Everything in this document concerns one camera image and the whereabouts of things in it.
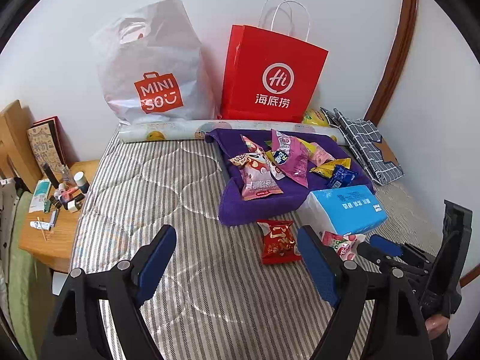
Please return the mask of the person's right hand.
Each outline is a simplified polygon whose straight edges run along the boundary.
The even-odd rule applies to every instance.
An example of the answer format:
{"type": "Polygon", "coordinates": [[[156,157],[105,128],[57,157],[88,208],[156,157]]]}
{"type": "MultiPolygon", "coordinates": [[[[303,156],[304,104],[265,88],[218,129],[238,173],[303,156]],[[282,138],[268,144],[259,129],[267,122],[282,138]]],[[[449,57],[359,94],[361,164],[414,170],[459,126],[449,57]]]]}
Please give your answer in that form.
{"type": "Polygon", "coordinates": [[[449,318],[442,314],[434,314],[425,320],[425,328],[432,341],[441,336],[448,329],[449,318]]]}

